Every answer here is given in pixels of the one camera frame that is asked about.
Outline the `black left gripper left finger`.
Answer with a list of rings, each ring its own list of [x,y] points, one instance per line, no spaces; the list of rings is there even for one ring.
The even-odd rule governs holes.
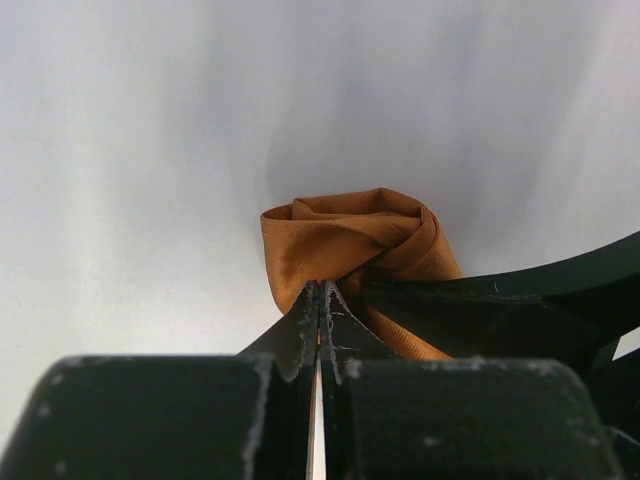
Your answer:
[[[5,479],[304,479],[320,287],[233,356],[75,356],[36,384]]]

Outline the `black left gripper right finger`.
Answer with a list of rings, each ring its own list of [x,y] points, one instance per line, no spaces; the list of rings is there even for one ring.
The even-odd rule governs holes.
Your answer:
[[[320,286],[330,479],[621,479],[591,397],[542,359],[407,360]]]

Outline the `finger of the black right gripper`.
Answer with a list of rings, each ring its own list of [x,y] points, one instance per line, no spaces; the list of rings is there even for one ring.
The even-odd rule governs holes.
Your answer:
[[[552,358],[586,373],[639,326],[639,236],[525,270],[373,282],[364,298],[451,357]]]

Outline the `orange-brown cloth napkin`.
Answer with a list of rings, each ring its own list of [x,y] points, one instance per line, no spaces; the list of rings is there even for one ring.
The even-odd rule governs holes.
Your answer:
[[[387,188],[296,198],[261,217],[266,273],[281,312],[308,281],[330,280],[351,312],[397,354],[445,360],[447,353],[366,304],[372,281],[459,279],[460,267],[436,216]]]

